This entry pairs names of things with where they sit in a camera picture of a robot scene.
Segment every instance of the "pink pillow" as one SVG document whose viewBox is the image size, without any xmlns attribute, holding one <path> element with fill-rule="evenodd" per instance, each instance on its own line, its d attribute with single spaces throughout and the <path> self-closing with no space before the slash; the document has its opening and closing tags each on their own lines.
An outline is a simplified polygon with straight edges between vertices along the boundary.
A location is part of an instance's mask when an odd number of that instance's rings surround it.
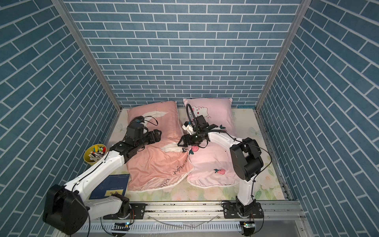
<svg viewBox="0 0 379 237">
<path fill-rule="evenodd" d="M 192 106 L 195 117 L 203 115 L 209 124 L 215 124 L 235 136 L 232 114 L 232 99 L 228 98 L 196 98 L 184 99 L 184 105 Z M 201 188 L 235 185 L 239 177 L 233 169 L 232 158 L 228 148 L 224 149 L 216 143 L 205 141 L 202 147 L 191 147 L 189 160 L 194 170 L 187 176 L 189 184 Z"/>
<path fill-rule="evenodd" d="M 203 115 L 210 125 L 215 124 L 235 136 L 232 101 L 232 98 L 183 99 L 184 106 L 192 106 L 195 117 Z"/>
</svg>

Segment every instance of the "yellow bowl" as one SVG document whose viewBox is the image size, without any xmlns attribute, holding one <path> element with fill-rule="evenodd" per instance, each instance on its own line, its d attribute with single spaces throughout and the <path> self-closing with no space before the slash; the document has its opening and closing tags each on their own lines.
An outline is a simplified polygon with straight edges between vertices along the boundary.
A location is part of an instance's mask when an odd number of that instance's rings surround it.
<svg viewBox="0 0 379 237">
<path fill-rule="evenodd" d="M 90 157 L 89 157 L 89 154 L 94 151 L 94 148 L 95 148 L 96 145 L 98 145 L 99 147 L 105 147 L 106 148 L 106 152 L 108 151 L 108 148 L 104 144 L 95 144 L 95 145 L 91 146 L 90 148 L 88 148 L 86 150 L 86 152 L 84 153 L 84 155 L 83 155 L 83 159 L 84 159 L 85 162 L 87 162 L 90 165 L 94 165 L 97 162 L 97 161 L 91 160 Z"/>
</svg>

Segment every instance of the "mattress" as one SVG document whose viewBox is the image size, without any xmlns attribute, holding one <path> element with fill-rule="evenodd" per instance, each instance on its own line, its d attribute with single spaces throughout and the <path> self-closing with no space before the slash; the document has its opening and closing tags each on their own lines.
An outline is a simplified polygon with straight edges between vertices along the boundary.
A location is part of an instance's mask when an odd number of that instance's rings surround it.
<svg viewBox="0 0 379 237">
<path fill-rule="evenodd" d="M 181 124 L 187 121 L 185 108 L 178 108 L 179 120 Z M 265 142 L 259 130 L 257 119 L 252 109 L 232 109 L 237 137 L 250 137 L 258 142 L 258 145 L 266 149 Z M 123 139 L 128 125 L 127 109 L 120 113 L 116 126 L 110 136 L 107 147 Z M 262 151 L 262 160 L 266 166 L 270 162 L 269 155 Z M 128 174 L 126 165 L 115 170 L 112 174 Z M 256 178 L 259 188 L 254 196 L 257 200 L 284 200 L 273 165 L 270 165 L 264 172 Z M 230 187 L 199 188 L 190 185 L 186 179 L 182 180 L 174 187 L 164 188 L 156 191 L 130 192 L 126 191 L 125 196 L 131 201 L 218 201 L 235 200 L 238 193 L 238 184 Z"/>
</svg>

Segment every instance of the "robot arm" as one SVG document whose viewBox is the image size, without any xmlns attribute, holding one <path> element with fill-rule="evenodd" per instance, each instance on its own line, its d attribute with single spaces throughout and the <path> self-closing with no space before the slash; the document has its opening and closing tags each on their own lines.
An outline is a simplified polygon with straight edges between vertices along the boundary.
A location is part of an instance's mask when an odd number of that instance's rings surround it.
<svg viewBox="0 0 379 237">
<path fill-rule="evenodd" d="M 187 115 L 190 122 L 186 122 L 183 129 L 187 130 L 188 134 L 182 136 L 178 146 L 195 146 L 203 140 L 207 140 L 217 143 L 225 149 L 230 149 L 234 171 L 241 179 L 236 197 L 236 209 L 242 217 L 250 215 L 255 205 L 252 195 L 253 182 L 263 167 L 261 150 L 257 142 L 251 138 L 232 137 L 225 131 L 217 129 L 216 125 L 209 125 L 202 115 L 194 116 L 189 104 L 187 104 Z"/>
<path fill-rule="evenodd" d="M 65 185 L 54 185 L 47 191 L 42 217 L 44 222 L 71 235 L 89 218 L 96 219 L 108 214 L 125 218 L 129 214 L 129 199 L 120 194 L 86 200 L 108 175 L 128 162 L 138 150 L 161 140 L 162 132 L 157 129 L 149 132 L 143 121 L 141 116 L 133 119 L 124 139 L 112 146 L 96 164 Z"/>
</svg>

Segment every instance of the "cartoon character print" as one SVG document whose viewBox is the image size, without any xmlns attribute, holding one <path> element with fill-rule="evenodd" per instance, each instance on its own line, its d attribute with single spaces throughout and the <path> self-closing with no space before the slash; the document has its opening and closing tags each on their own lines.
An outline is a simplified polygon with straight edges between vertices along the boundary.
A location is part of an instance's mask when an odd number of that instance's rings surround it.
<svg viewBox="0 0 379 237">
<path fill-rule="evenodd" d="M 215 174 L 216 174 L 216 173 L 221 174 L 221 175 L 224 175 L 224 174 L 225 174 L 225 170 L 224 170 L 224 169 L 220 169 L 220 170 L 218 170 L 218 169 L 214 169 L 214 171 L 215 171 Z"/>
<path fill-rule="evenodd" d="M 196 107 L 192 106 L 193 113 L 195 114 L 195 117 L 198 117 L 200 115 L 204 116 L 204 118 L 211 118 L 208 116 L 208 108 L 207 107 Z"/>
</svg>

